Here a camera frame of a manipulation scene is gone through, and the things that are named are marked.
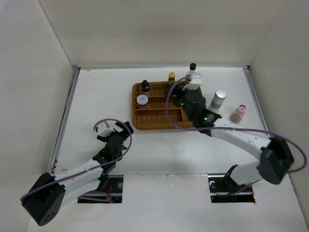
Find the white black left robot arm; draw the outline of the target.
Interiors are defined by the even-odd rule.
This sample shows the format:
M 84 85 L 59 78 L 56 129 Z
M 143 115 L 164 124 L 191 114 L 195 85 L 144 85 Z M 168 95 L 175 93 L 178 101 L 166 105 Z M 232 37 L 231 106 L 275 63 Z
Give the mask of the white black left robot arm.
M 28 193 L 21 197 L 23 208 L 39 226 L 55 218 L 74 199 L 90 200 L 87 194 L 108 188 L 109 173 L 128 152 L 124 142 L 134 133 L 130 123 L 114 120 L 121 130 L 110 128 L 109 119 L 97 122 L 93 130 L 105 146 L 88 162 L 61 174 L 42 174 Z

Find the silver-lid jar blue label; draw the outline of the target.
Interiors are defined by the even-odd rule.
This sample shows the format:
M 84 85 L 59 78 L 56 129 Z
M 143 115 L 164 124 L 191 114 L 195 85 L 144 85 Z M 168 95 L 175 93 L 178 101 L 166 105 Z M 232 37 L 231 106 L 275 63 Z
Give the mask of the silver-lid jar blue label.
M 226 96 L 227 96 L 227 93 L 225 90 L 217 89 L 210 102 L 209 109 L 213 112 L 217 112 L 221 108 Z

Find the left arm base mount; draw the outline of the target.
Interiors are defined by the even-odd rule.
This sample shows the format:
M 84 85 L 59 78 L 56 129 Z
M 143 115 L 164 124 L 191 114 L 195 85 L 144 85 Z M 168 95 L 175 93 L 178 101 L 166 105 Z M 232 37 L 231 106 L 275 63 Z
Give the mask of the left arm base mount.
M 78 198 L 77 203 L 122 203 L 123 187 L 123 175 L 106 176 L 96 190 Z

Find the red sauce bottle green label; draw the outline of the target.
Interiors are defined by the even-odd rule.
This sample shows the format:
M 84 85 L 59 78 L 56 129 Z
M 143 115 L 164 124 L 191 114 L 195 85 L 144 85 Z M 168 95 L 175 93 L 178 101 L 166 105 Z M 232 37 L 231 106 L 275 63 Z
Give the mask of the red sauce bottle green label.
M 170 72 L 168 77 L 168 84 L 171 86 L 174 84 L 174 82 L 175 82 L 175 73 Z

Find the pink-lid spice jar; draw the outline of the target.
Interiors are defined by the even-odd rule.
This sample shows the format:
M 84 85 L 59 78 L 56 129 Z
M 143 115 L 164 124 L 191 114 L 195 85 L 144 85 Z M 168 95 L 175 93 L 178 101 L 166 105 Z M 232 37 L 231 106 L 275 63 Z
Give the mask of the pink-lid spice jar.
M 245 115 L 247 111 L 247 107 L 243 104 L 239 105 L 235 111 L 229 116 L 229 119 L 231 122 L 238 124 L 241 122 L 243 116 Z

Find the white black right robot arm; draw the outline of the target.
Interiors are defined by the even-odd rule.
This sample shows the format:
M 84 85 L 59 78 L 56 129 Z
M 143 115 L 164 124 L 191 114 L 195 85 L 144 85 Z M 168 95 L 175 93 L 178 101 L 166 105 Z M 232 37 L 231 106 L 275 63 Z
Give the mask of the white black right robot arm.
M 236 128 L 221 115 L 206 108 L 205 98 L 196 89 L 176 85 L 167 90 L 166 103 L 175 95 L 180 106 L 193 122 L 191 130 L 226 141 L 255 157 L 244 165 L 235 164 L 224 174 L 224 187 L 232 192 L 246 185 L 265 180 L 278 185 L 288 173 L 294 157 L 288 141 L 270 132 Z

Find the small black-capped glass jar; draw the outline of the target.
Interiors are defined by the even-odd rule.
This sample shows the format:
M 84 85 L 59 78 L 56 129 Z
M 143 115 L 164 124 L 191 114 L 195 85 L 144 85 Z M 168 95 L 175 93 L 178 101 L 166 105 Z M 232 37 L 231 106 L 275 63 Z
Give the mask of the small black-capped glass jar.
M 142 95 L 149 96 L 151 90 L 151 84 L 147 80 L 143 80 L 140 84 L 140 93 Z

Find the white-lid spice jar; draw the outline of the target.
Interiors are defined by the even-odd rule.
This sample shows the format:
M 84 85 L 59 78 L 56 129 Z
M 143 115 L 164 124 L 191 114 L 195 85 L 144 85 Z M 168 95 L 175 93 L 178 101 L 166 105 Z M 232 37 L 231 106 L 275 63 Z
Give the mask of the white-lid spice jar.
M 136 98 L 137 107 L 139 109 L 146 108 L 148 105 L 148 102 L 149 102 L 149 98 L 144 94 L 141 94 Z

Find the tall soy sauce bottle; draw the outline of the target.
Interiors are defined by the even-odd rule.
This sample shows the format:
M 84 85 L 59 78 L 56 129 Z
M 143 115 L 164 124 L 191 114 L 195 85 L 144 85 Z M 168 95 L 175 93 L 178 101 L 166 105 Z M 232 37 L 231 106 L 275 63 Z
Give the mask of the tall soy sauce bottle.
M 189 65 L 189 71 L 185 74 L 186 77 L 189 77 L 196 73 L 196 67 L 197 65 L 195 63 L 190 63 Z

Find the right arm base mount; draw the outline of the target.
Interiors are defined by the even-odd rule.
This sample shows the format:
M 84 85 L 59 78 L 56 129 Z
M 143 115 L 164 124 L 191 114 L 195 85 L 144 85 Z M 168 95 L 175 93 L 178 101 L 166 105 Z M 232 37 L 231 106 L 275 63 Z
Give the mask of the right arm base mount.
M 252 184 L 238 185 L 223 175 L 209 175 L 208 183 L 212 203 L 255 203 Z

